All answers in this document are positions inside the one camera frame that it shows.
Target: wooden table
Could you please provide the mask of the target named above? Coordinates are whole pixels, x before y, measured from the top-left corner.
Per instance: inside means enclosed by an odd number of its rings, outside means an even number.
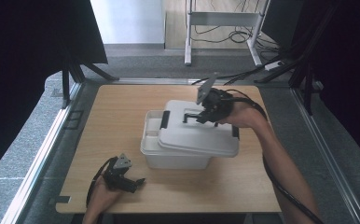
[[[60,213],[84,213],[90,181],[103,163],[125,153],[131,180],[145,178],[135,193],[124,193],[108,212],[127,213],[237,213],[280,212],[252,130],[240,129],[240,151],[235,158],[212,158],[205,170],[150,169],[140,151],[145,114],[163,110],[169,100],[196,101],[197,86],[106,85],[99,89],[85,130],[57,203]],[[230,86],[263,102],[257,87]]]

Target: white lid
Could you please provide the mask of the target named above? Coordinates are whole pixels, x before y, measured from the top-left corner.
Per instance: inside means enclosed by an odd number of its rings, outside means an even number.
[[[165,106],[170,111],[166,128],[159,130],[159,145],[169,150],[182,150],[193,154],[216,157],[234,157],[239,151],[239,138],[233,136],[232,125],[215,127],[212,122],[198,123],[186,113],[199,114],[203,107],[195,102],[171,100]]]

